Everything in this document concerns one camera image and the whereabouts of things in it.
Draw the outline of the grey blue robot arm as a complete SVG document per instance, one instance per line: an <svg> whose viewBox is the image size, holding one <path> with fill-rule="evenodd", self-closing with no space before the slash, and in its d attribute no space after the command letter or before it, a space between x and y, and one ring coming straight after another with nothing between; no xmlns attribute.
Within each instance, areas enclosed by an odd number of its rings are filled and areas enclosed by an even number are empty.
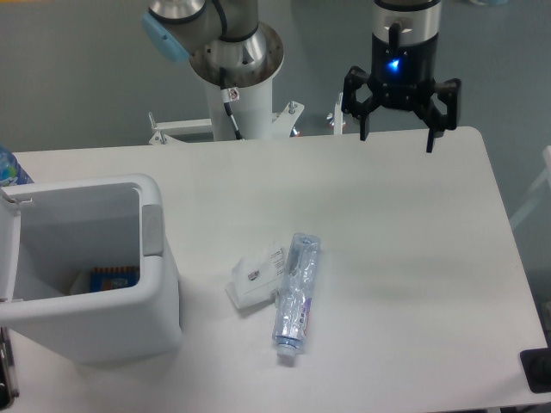
<svg viewBox="0 0 551 413"><path fill-rule="evenodd" d="M358 121L362 139L376 109L412 112L427 126L432 149L460 118L460 80L434 78L442 3L375 1L372 10L371 68L348 70L337 110ZM215 140L291 134L301 106L272 109L284 51L279 34L259 19L257 2L152 1L141 22L168 60L189 62L202 80Z"/></svg>

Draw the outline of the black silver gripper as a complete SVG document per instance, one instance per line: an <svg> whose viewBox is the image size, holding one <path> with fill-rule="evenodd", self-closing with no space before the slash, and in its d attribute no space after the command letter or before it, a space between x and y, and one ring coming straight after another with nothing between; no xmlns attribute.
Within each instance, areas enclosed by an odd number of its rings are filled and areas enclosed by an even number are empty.
<svg viewBox="0 0 551 413"><path fill-rule="evenodd" d="M370 75L352 66L344 78L342 112L359 121L360 140L370 132L369 116L380 105L412 110L428 127L426 152L436 139L457 128L461 114L461 80L434 80L440 1L375 1ZM372 92L364 101L358 91Z"/></svg>

